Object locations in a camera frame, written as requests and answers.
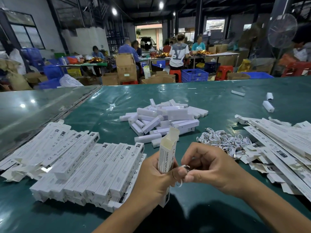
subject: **red shirt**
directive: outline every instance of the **red shirt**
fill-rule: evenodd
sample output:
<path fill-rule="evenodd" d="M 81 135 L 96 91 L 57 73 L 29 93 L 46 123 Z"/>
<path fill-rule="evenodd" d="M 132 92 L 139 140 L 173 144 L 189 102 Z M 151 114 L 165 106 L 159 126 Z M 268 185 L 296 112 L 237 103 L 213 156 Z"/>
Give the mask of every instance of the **red shirt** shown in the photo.
<path fill-rule="evenodd" d="M 165 45 L 163 47 L 163 52 L 169 53 L 171 51 L 171 46 L 170 45 Z"/>

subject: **woman in teal shirt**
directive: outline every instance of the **woman in teal shirt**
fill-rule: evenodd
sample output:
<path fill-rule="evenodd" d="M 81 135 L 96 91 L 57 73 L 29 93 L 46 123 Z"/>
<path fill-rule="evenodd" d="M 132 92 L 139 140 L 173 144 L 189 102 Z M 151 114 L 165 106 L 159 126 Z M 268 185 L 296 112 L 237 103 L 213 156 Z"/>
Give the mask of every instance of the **woman in teal shirt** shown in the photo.
<path fill-rule="evenodd" d="M 202 42 L 202 35 L 197 37 L 197 41 L 192 45 L 191 50 L 205 50 L 205 44 Z"/>

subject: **ceiling light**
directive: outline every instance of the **ceiling light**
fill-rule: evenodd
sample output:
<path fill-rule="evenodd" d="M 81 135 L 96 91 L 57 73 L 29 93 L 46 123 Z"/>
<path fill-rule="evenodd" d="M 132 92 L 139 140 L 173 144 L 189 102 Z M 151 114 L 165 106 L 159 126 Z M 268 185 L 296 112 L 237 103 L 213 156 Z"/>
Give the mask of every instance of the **ceiling light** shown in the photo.
<path fill-rule="evenodd" d="M 160 4 L 159 4 L 159 8 L 160 8 L 160 10 L 162 10 L 162 9 L 163 9 L 163 7 L 164 7 L 164 3 L 161 1 L 161 2 L 160 2 Z"/>
<path fill-rule="evenodd" d="M 115 8 L 112 8 L 112 14 L 117 15 L 117 10 Z"/>

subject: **left hand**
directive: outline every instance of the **left hand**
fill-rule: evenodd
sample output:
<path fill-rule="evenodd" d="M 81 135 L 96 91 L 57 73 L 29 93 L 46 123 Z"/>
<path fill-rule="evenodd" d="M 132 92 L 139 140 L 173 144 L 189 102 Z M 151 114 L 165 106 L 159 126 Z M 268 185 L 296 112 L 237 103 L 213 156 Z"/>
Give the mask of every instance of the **left hand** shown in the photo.
<path fill-rule="evenodd" d="M 173 169 L 165 174 L 157 170 L 159 151 L 142 162 L 134 189 L 128 200 L 148 206 L 150 212 L 160 203 L 169 186 L 175 186 L 187 175 L 187 170 L 178 167 L 174 160 Z"/>

